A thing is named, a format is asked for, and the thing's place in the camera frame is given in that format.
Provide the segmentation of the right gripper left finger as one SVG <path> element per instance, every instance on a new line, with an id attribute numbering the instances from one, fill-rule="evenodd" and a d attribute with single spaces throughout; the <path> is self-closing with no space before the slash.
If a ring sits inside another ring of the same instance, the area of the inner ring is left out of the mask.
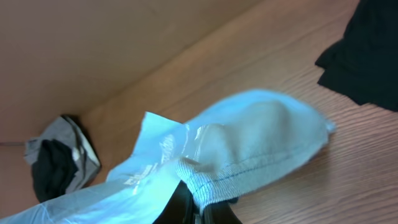
<path id="1" fill-rule="evenodd" d="M 180 181 L 154 224 L 194 224 L 194 208 L 192 193 L 187 185 Z"/>

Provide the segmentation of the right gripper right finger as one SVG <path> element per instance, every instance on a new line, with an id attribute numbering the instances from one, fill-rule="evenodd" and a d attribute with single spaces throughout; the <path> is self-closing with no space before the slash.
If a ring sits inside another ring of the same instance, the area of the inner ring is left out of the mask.
<path id="1" fill-rule="evenodd" d="M 236 204 L 237 198 L 213 203 L 208 205 L 201 218 L 204 224 L 242 224 L 241 220 L 234 214 L 230 205 Z"/>

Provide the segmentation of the light blue printed t-shirt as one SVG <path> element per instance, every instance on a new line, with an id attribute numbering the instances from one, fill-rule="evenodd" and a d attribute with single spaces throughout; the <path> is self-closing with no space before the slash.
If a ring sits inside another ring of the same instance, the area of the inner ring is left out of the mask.
<path id="1" fill-rule="evenodd" d="M 186 123 L 146 113 L 131 156 L 104 183 L 40 203 L 3 223 L 154 223 L 180 181 L 204 209 L 253 192 L 306 164 L 335 125 L 290 96 L 250 90 Z"/>

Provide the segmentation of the folded black garment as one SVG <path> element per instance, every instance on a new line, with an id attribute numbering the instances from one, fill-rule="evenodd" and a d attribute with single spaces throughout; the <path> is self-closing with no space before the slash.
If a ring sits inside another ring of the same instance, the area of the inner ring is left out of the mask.
<path id="1" fill-rule="evenodd" d="M 78 168 L 71 149 L 64 143 L 43 140 L 32 168 L 33 188 L 40 203 L 66 194 Z"/>

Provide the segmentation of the folded grey garment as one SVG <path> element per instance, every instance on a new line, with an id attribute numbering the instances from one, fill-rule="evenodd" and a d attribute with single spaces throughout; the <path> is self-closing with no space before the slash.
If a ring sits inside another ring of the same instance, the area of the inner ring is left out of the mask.
<path id="1" fill-rule="evenodd" d="M 78 118 L 62 115 L 54 120 L 37 138 L 28 140 L 25 144 L 24 159 L 28 165 L 36 162 L 40 143 L 43 140 L 56 139 L 71 149 L 73 160 L 78 168 L 66 193 L 80 190 L 93 180 L 101 169 L 101 164 L 86 137 Z"/>

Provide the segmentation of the black t-shirt at right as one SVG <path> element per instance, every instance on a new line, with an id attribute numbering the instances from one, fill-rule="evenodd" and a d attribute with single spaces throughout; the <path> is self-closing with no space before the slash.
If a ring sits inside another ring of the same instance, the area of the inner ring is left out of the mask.
<path id="1" fill-rule="evenodd" d="M 361 0 L 343 38 L 315 64 L 324 69 L 319 85 L 397 111 L 397 0 Z"/>

